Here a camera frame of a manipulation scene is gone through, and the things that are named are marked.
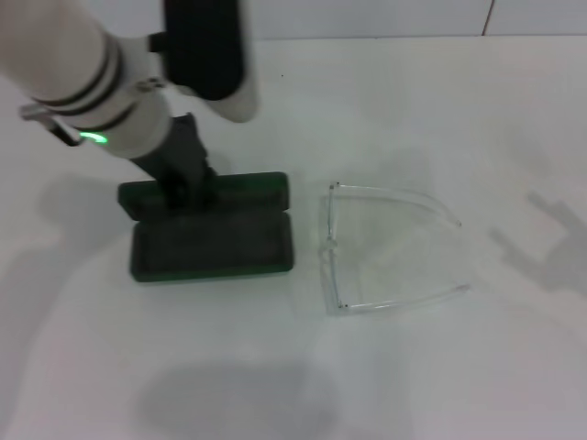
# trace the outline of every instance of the green led light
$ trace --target green led light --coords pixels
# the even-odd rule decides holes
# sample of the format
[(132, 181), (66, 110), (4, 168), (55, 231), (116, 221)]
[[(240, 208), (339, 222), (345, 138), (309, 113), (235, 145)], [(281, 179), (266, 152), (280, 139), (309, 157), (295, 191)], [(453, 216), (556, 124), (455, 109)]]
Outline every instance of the green led light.
[(82, 138), (91, 139), (96, 144), (107, 144), (108, 143), (108, 138), (107, 137), (104, 137), (102, 135), (96, 135), (95, 133), (85, 133), (85, 132), (82, 132), (82, 133), (80, 133), (80, 136)]

